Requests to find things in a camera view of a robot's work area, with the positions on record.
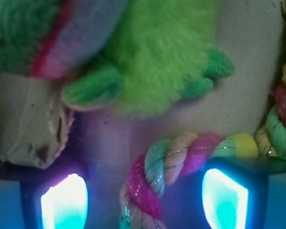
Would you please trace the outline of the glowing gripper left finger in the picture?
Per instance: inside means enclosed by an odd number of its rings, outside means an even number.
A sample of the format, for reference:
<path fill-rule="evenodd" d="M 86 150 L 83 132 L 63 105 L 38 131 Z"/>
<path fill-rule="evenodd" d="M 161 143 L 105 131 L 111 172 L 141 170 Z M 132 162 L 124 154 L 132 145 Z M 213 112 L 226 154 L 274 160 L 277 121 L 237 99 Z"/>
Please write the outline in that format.
<path fill-rule="evenodd" d="M 88 170 L 62 163 L 42 170 L 0 163 L 0 229 L 82 229 Z"/>

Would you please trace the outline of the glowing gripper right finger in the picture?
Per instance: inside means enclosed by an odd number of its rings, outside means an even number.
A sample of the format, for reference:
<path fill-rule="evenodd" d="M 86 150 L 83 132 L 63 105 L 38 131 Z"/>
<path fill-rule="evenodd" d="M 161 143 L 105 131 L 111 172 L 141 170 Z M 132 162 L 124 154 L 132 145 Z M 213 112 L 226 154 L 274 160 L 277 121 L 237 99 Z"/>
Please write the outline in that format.
<path fill-rule="evenodd" d="M 204 169 L 202 203 L 212 229 L 286 229 L 286 161 L 215 157 Z"/>

